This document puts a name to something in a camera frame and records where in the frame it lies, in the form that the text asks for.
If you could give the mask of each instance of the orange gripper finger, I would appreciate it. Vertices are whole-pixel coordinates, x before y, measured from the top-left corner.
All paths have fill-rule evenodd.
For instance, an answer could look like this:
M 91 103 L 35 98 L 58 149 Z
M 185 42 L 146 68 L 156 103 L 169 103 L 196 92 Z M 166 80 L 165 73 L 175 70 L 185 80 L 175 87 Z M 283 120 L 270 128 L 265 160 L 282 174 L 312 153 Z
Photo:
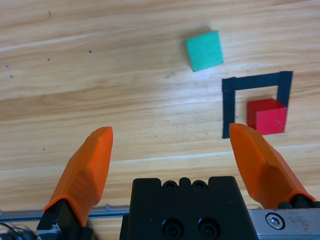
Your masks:
M 67 200 L 82 227 L 90 210 L 102 198 L 109 171 L 113 131 L 101 127 L 87 137 L 70 158 L 45 212 L 59 200 Z
M 286 161 L 251 127 L 230 124 L 230 141 L 236 164 L 251 198 L 265 209 L 276 209 L 297 194 L 312 200 Z

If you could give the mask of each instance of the red block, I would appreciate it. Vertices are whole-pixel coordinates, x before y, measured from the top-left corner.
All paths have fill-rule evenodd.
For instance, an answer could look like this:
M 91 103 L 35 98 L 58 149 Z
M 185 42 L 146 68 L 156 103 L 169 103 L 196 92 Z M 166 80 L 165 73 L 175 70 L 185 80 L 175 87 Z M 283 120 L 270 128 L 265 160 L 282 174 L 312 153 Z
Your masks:
M 285 132 L 287 108 L 274 99 L 249 101 L 246 106 L 247 125 L 262 135 Z

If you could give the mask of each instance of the green cube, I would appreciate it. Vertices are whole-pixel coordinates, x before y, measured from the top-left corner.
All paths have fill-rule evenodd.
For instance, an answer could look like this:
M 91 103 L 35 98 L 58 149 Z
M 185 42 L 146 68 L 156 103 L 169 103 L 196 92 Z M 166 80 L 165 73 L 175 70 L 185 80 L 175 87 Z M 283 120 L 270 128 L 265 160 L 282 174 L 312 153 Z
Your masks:
M 192 70 L 207 69 L 224 62 L 219 33 L 211 31 L 185 41 Z

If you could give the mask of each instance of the black tape outline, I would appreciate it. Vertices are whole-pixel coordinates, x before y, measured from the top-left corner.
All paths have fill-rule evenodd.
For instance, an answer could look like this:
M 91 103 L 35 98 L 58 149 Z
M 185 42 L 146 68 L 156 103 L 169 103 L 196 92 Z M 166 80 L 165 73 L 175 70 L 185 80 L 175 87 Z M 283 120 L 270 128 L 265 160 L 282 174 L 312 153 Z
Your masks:
M 235 122 L 237 90 L 278 86 L 276 100 L 285 105 L 288 109 L 293 73 L 293 71 L 281 71 L 255 76 L 231 77 L 222 79 L 222 138 L 228 139 L 230 137 L 229 125 Z

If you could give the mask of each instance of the wooden table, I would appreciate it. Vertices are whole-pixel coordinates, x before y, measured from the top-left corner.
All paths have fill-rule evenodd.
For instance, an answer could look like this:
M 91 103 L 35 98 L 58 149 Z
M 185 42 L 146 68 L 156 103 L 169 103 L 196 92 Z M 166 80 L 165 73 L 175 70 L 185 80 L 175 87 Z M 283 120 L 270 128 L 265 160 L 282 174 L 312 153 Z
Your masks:
M 286 133 L 265 138 L 320 199 L 317 0 L 3 0 L 0 5 L 0 209 L 42 209 L 73 153 L 112 126 L 100 205 L 128 205 L 135 178 L 235 176 L 222 139 L 221 79 L 294 71 Z M 218 30 L 225 63 L 199 72 L 184 40 Z M 276 87 L 236 93 L 246 102 Z M 119 239 L 121 219 L 94 221 Z

